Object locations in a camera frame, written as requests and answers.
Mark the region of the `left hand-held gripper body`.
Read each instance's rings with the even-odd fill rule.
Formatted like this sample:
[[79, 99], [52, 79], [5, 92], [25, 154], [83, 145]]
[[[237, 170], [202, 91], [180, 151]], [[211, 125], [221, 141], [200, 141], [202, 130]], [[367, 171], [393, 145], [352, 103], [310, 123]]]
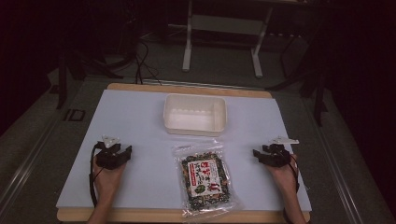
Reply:
[[102, 140], [96, 144], [100, 152], [96, 155], [96, 164], [107, 170], [114, 170], [121, 167], [125, 162], [125, 153], [120, 153], [120, 139], [107, 135], [102, 136]]

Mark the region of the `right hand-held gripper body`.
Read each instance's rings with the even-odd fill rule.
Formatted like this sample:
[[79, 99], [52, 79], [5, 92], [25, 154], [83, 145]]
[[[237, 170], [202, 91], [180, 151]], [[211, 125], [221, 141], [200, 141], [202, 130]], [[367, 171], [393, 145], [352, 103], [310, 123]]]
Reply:
[[269, 145], [262, 146], [261, 163], [271, 167], [282, 167], [291, 161], [290, 153], [285, 145], [298, 144], [298, 140], [279, 136], [269, 141]]

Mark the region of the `clear snack packet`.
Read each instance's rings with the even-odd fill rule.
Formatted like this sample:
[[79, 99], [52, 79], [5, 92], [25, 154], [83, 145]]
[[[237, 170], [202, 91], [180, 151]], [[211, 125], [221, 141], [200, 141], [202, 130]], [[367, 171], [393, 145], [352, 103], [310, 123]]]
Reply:
[[240, 207], [217, 140], [191, 143], [173, 149], [179, 174], [183, 217], [207, 219]]

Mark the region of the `white plastic container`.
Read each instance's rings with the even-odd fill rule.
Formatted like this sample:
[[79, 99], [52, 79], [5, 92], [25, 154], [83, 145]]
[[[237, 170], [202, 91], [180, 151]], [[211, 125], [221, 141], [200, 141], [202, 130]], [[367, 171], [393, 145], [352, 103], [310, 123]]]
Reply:
[[170, 134], [220, 136], [227, 124], [227, 105], [221, 97], [168, 94], [163, 123]]

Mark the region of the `person's left hand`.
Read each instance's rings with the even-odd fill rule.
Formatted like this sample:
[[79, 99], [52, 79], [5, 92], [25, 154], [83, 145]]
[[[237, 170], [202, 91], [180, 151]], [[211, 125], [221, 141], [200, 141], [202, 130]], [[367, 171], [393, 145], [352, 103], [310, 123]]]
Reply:
[[116, 195], [125, 167], [126, 164], [123, 164], [116, 169], [107, 170], [106, 168], [99, 167], [96, 163], [93, 164], [94, 185], [100, 199], [114, 197]]

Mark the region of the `person's right hand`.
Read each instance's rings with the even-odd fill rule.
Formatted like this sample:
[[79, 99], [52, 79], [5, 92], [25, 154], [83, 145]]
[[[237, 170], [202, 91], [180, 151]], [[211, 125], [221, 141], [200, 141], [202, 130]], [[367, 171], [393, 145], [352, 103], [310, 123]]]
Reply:
[[291, 161], [289, 164], [282, 167], [271, 167], [266, 165], [265, 168], [270, 172], [272, 178], [274, 179], [278, 189], [281, 193], [288, 191], [298, 192], [298, 165], [297, 156], [291, 154]]

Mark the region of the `white table mat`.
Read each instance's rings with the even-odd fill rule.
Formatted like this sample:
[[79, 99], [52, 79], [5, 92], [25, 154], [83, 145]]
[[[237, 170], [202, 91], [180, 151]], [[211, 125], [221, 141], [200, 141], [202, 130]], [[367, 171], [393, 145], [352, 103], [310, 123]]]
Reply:
[[[163, 122], [165, 94], [142, 91], [103, 92], [60, 198], [60, 208], [92, 207], [89, 190], [92, 148], [103, 135], [118, 137], [133, 149], [115, 205], [118, 208], [178, 209], [182, 205], [172, 150], [196, 137], [169, 134]], [[274, 99], [228, 97], [228, 120], [220, 136], [233, 190], [244, 209], [275, 211], [283, 207], [270, 174], [252, 152], [286, 135]]]

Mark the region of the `black tripod stand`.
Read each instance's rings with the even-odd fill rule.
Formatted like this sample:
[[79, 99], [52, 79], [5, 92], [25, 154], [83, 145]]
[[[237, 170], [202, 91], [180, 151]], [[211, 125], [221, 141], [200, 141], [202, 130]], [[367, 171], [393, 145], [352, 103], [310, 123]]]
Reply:
[[325, 37], [325, 33], [320, 29], [315, 31], [300, 62], [291, 72], [291, 75], [285, 81], [266, 88], [268, 91], [280, 91], [295, 83], [302, 82], [299, 94], [303, 98], [311, 97], [314, 94], [313, 118], [319, 127], [322, 126], [321, 113], [325, 108], [323, 96], [326, 77], [329, 73], [325, 56]]

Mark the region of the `black stand legs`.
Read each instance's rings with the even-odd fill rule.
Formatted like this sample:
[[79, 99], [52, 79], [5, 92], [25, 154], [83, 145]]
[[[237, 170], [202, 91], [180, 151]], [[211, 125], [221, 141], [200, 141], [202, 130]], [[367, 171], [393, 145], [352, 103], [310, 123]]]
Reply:
[[120, 78], [120, 76], [112, 73], [99, 62], [77, 49], [60, 49], [58, 65], [58, 84], [52, 87], [52, 90], [58, 94], [58, 109], [63, 107], [67, 99], [67, 73], [70, 73], [75, 80], [83, 80], [87, 76], [86, 68], [90, 67], [100, 75]]

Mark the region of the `white metal stand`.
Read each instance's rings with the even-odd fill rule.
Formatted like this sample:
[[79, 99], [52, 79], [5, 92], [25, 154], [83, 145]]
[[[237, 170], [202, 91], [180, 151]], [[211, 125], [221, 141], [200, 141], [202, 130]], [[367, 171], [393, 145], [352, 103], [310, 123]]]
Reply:
[[262, 42], [267, 34], [270, 20], [274, 14], [275, 6], [269, 6], [270, 0], [265, 0], [266, 6], [263, 9], [261, 19], [243, 19], [239, 15], [214, 15], [194, 12], [194, 2], [197, 0], [188, 0], [187, 25], [186, 25], [186, 46], [182, 70], [189, 72], [191, 69], [192, 53], [192, 33], [194, 31], [204, 31], [221, 35], [245, 35], [255, 36], [256, 44], [250, 49], [252, 66], [255, 77], [262, 78], [262, 66], [259, 53], [262, 48]]

